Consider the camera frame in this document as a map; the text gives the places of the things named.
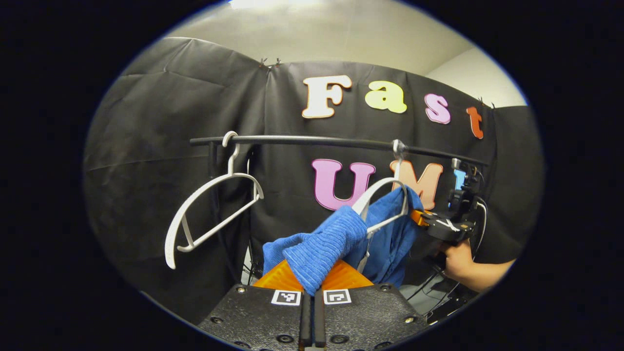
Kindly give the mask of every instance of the person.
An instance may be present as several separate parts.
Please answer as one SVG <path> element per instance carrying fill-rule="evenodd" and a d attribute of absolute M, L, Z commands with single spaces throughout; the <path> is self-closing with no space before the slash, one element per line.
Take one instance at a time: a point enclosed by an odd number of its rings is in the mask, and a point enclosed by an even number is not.
<path fill-rule="evenodd" d="M 442 243 L 438 253 L 446 255 L 444 275 L 476 292 L 495 285 L 509 270 L 515 259 L 501 264 L 481 264 L 472 260 L 470 239 L 457 246 Z"/>

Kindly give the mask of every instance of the clothes rail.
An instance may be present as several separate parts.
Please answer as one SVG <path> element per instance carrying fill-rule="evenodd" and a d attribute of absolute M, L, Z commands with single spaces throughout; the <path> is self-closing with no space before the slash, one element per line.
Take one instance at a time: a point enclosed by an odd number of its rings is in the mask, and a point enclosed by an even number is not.
<path fill-rule="evenodd" d="M 204 137 L 193 138 L 190 140 L 191 146 L 207 146 L 214 143 L 221 143 L 223 137 Z M 359 149 L 371 150 L 393 150 L 392 142 L 369 141 L 362 139 L 343 139 L 337 137 L 315 137 L 315 136 L 234 136 L 231 142 L 238 144 L 284 144 L 284 145 L 324 145 L 324 146 L 340 146 L 355 147 Z M 419 154 L 425 156 L 442 157 L 446 159 L 460 159 L 462 161 L 489 166 L 487 162 L 477 159 L 471 159 L 460 155 L 450 154 L 448 152 L 434 151 L 423 149 L 421 147 L 406 146 L 404 152 L 410 154 Z"/>

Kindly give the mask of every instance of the white plastic hanger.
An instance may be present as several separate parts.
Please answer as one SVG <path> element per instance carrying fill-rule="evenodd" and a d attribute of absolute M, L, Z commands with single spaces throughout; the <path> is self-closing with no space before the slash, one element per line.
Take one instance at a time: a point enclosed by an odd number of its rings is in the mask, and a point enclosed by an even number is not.
<path fill-rule="evenodd" d="M 355 204 L 353 204 L 353 206 L 351 206 L 351 208 L 357 213 L 359 214 L 359 216 L 362 218 L 362 220 L 366 220 L 366 216 L 368 215 L 368 207 L 369 204 L 371 203 L 371 198 L 373 197 L 373 194 L 375 192 L 377 192 L 377 190 L 379 190 L 382 186 L 388 184 L 388 183 L 398 183 L 399 185 L 401 185 L 401 188 L 403 189 L 403 205 L 401 207 L 401 213 L 399 213 L 398 215 L 395 215 L 393 217 L 390 217 L 378 224 L 375 224 L 374 226 L 366 229 L 366 240 L 368 240 L 368 246 L 366 247 L 366 254 L 364 255 L 364 257 L 359 261 L 358 264 L 358 272 L 362 273 L 364 271 L 364 266 L 366 265 L 366 261 L 368 260 L 368 257 L 370 256 L 370 252 L 369 249 L 371 247 L 371 242 L 372 242 L 372 238 L 373 235 L 379 231 L 379 229 L 381 229 L 384 225 L 387 225 L 389 223 L 391 223 L 394 220 L 397 220 L 398 218 L 407 215 L 409 212 L 409 208 L 407 206 L 407 197 L 408 197 L 408 193 L 407 193 L 407 188 L 405 186 L 405 184 L 403 184 L 403 182 L 401 182 L 399 180 L 399 173 L 400 173 L 400 169 L 401 169 L 401 162 L 403 161 L 403 154 L 402 154 L 402 150 L 405 148 L 405 145 L 399 141 L 399 140 L 395 140 L 394 141 L 394 156 L 397 158 L 397 160 L 399 161 L 396 165 L 396 168 L 394 170 L 394 177 L 388 177 L 388 178 L 384 178 L 379 180 L 377 183 L 371 185 L 368 189 L 366 189 L 366 192 L 364 192 L 362 194 L 362 196 L 360 196 L 358 198 L 358 200 L 355 202 Z"/>
<path fill-rule="evenodd" d="M 228 141 L 230 140 L 230 138 L 232 138 L 233 136 L 237 136 L 237 135 L 238 134 L 233 131 L 227 132 L 225 136 L 223 137 L 223 146 L 226 147 L 228 145 Z M 223 228 L 225 225 L 230 223 L 236 216 L 241 214 L 244 210 L 248 209 L 251 205 L 256 203 L 258 200 L 265 198 L 264 193 L 262 192 L 262 187 L 260 186 L 260 183 L 258 183 L 258 181 L 254 177 L 246 173 L 234 173 L 234 160 L 238 156 L 239 150 L 240 150 L 240 145 L 236 144 L 234 153 L 232 154 L 232 156 L 230 156 L 230 159 L 228 160 L 228 173 L 221 175 L 220 177 L 214 178 L 210 182 L 207 182 L 206 184 L 202 185 L 182 204 L 182 206 L 180 206 L 180 208 L 178 209 L 178 212 L 173 217 L 173 221 L 171 222 L 171 225 L 169 226 L 169 230 L 167 231 L 167 238 L 165 239 L 165 260 L 167 261 L 167 265 L 171 269 L 175 269 L 175 261 L 173 259 L 173 254 L 174 254 L 174 246 L 175 246 L 175 236 L 178 232 L 178 228 L 180 227 L 180 223 L 182 223 L 182 227 L 184 228 L 184 234 L 187 237 L 188 246 L 185 246 L 185 247 L 178 246 L 177 249 L 182 252 L 190 252 L 194 248 L 196 248 L 199 244 L 201 244 L 210 236 L 212 236 L 214 233 L 216 233 L 221 228 Z M 189 206 L 193 203 L 193 201 L 197 199 L 197 197 L 199 197 L 199 195 L 201 195 L 202 193 L 204 193 L 206 190 L 210 189 L 217 183 L 221 183 L 224 180 L 237 178 L 237 177 L 248 178 L 253 181 L 253 200 L 247 203 L 247 205 L 244 205 L 243 207 L 241 207 L 238 211 L 234 212 L 231 216 L 227 217 L 223 222 L 217 224 L 214 228 L 210 229 L 206 234 L 203 234 L 199 239 L 193 241 L 193 238 L 191 237 L 191 233 L 188 229 L 188 222 L 187 222 L 187 218 L 185 215 Z"/>

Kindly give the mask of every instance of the blue towel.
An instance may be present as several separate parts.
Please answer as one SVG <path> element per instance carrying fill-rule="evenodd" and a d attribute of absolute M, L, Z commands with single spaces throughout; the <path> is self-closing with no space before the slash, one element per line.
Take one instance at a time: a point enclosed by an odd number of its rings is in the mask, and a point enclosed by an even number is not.
<path fill-rule="evenodd" d="M 410 209 L 421 209 L 418 195 L 409 187 Z M 286 260 L 305 291 L 314 296 L 323 280 L 339 259 L 354 268 L 366 253 L 366 229 L 401 211 L 403 190 L 398 188 L 383 196 L 368 209 L 366 221 L 349 206 L 331 214 L 314 232 L 299 233 L 266 243 L 264 273 Z M 405 275 L 405 256 L 409 252 L 418 226 L 407 215 L 382 227 L 372 238 L 370 257 L 364 276 L 377 284 L 399 286 Z"/>

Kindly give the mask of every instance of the ceiling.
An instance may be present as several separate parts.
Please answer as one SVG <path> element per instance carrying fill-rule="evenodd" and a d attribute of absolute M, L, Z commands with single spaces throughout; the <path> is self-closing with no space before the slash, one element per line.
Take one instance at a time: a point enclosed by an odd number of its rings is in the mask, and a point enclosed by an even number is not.
<path fill-rule="evenodd" d="M 474 45 L 414 7 L 392 0 L 234 0 L 166 35 L 214 42 L 267 65 L 353 61 L 425 76 Z"/>

